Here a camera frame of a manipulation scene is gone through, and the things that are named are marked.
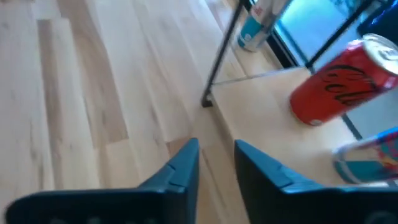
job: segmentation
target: light wood flooring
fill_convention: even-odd
[[[41,190],[137,186],[196,137],[198,223],[248,223],[227,134],[200,106],[233,5],[0,1],[0,209]],[[218,81],[280,68],[233,48]]]

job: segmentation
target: wooden table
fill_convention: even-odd
[[[312,127],[290,110],[291,92],[310,76],[306,68],[215,85],[213,96],[232,139],[242,139],[309,179],[343,185],[331,151],[355,141],[341,118]]]

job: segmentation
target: black metal leg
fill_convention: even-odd
[[[312,68],[315,61],[330,47],[331,44],[340,37],[340,35],[365,11],[374,0],[364,1],[358,9],[341,25],[341,27],[328,39],[328,41],[321,47],[321,49],[305,64],[307,68]]]
[[[231,39],[236,22],[239,19],[239,15],[241,14],[244,3],[246,1],[248,1],[248,0],[240,0],[239,1],[238,6],[236,7],[234,15],[232,17],[232,20],[231,20],[231,22],[229,22],[227,33],[225,33],[225,35],[224,35],[223,43],[222,43],[221,47],[218,49],[217,58],[213,64],[213,68],[211,69],[209,79],[207,80],[205,90],[203,91],[203,94],[201,97],[201,106],[204,108],[213,106],[213,103],[210,101],[210,99],[208,99],[208,97],[210,95],[210,91],[211,91],[211,86],[213,85],[213,82],[214,82],[215,78],[217,77],[217,73],[218,73],[218,70],[220,69],[221,63],[223,62],[225,51],[229,44],[229,40]]]

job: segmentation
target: red soda can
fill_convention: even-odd
[[[297,87],[290,106],[299,120],[316,126],[397,84],[398,47],[380,35],[366,34]]]

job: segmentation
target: drink can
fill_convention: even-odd
[[[340,147],[333,165],[352,184],[398,178],[398,128]]]
[[[272,27],[291,0],[258,0],[238,35],[238,45],[255,52],[268,38]]]
[[[303,123],[320,125],[393,89],[397,75],[397,46],[366,34],[296,88],[290,107]]]

